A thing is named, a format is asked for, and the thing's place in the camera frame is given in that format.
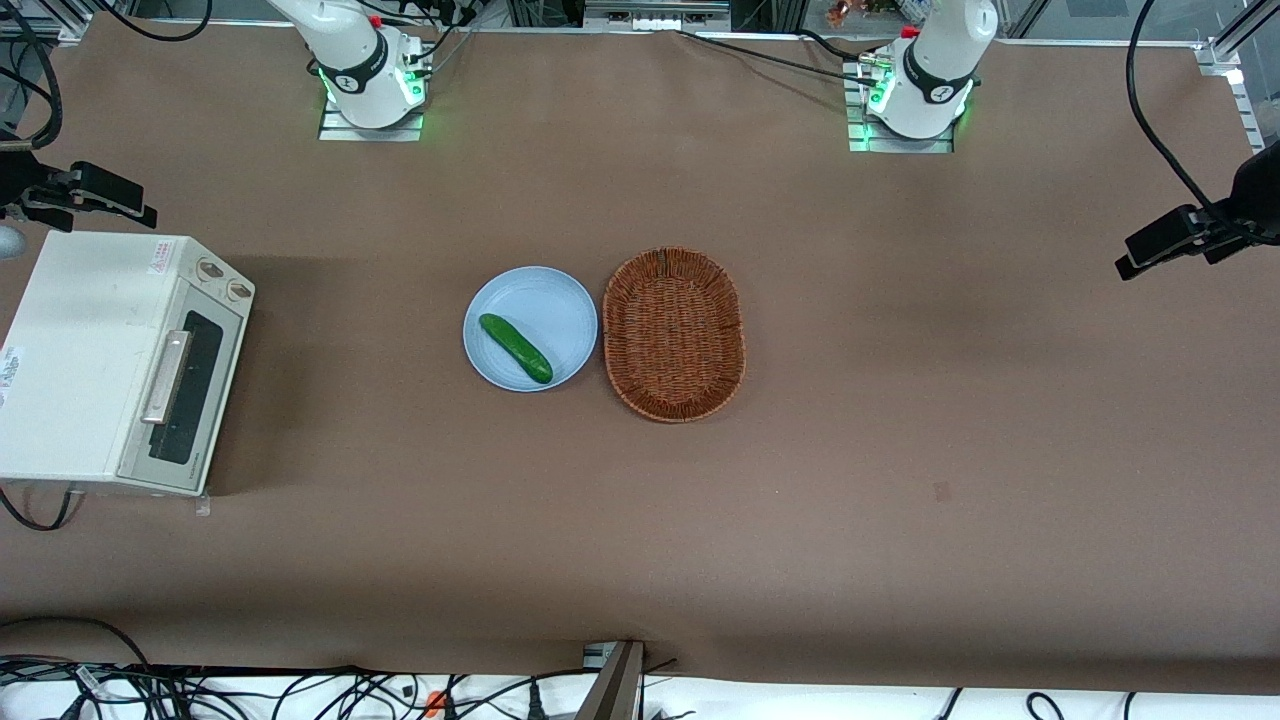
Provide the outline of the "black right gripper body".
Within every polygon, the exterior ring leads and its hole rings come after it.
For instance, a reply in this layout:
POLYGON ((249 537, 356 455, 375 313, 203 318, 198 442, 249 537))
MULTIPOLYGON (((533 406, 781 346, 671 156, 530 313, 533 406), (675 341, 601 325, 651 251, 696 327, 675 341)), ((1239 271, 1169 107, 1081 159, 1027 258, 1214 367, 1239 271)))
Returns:
POLYGON ((60 232, 74 229, 70 169, 42 164, 31 151, 1 152, 1 219, 36 222, 60 232))

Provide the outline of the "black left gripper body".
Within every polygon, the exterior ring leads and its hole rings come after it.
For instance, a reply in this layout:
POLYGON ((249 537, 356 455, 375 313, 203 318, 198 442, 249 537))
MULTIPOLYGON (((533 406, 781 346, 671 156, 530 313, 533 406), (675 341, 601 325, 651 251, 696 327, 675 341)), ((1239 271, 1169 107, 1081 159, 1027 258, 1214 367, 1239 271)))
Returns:
POLYGON ((1231 192, 1211 211, 1210 247, 1204 260, 1217 264, 1256 246, 1279 245, 1279 143, 1243 163, 1231 192))

